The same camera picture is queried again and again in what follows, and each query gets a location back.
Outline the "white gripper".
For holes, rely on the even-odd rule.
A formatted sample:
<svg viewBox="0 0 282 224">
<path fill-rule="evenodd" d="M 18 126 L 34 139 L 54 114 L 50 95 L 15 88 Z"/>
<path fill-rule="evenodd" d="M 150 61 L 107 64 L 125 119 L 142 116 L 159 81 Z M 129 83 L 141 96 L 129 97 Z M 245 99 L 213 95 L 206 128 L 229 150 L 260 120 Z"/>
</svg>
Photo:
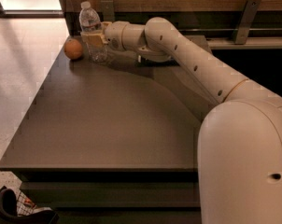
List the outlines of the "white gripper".
<svg viewBox="0 0 282 224">
<path fill-rule="evenodd" d="M 108 46 L 117 51 L 125 51 L 122 44 L 122 34 L 125 27 L 129 24 L 127 21 L 102 21 L 102 30 L 93 32 L 81 32 L 82 40 L 88 45 L 101 48 L 108 44 Z"/>
</svg>

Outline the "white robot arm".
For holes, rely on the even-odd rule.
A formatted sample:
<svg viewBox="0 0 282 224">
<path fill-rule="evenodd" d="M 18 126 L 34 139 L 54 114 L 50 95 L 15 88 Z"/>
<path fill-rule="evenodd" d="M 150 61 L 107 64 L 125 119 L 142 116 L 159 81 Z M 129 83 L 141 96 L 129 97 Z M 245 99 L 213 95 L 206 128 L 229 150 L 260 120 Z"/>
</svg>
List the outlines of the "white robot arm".
<svg viewBox="0 0 282 224">
<path fill-rule="evenodd" d="M 175 61 L 216 103 L 198 138 L 203 224 L 282 224 L 282 97 L 200 48 L 164 18 L 104 23 L 84 42 Z"/>
</svg>

